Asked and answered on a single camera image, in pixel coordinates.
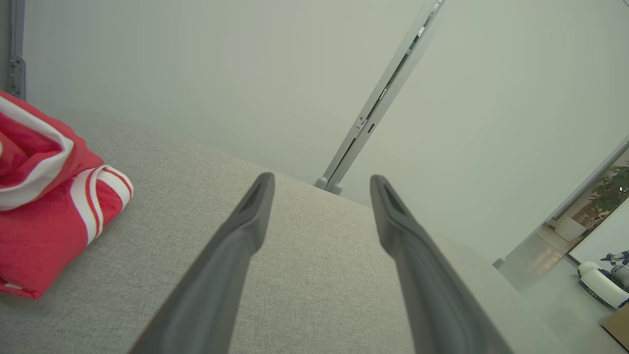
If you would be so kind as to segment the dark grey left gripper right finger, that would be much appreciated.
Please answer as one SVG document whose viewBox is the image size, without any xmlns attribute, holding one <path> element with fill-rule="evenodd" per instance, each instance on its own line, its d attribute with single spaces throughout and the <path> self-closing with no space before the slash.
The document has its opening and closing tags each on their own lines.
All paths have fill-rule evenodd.
<svg viewBox="0 0 629 354">
<path fill-rule="evenodd" d="M 396 264 L 418 354 L 511 354 L 506 340 L 382 175 L 369 180 L 379 241 Z"/>
</svg>

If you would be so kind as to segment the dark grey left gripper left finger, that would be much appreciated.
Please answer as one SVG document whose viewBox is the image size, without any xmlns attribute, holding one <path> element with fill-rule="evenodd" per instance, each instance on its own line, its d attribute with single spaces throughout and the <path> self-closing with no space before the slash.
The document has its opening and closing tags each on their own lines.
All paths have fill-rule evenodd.
<svg viewBox="0 0 629 354">
<path fill-rule="evenodd" d="M 227 354 L 245 278 L 261 249 L 274 199 L 258 175 L 138 338 L 132 354 Z"/>
</svg>

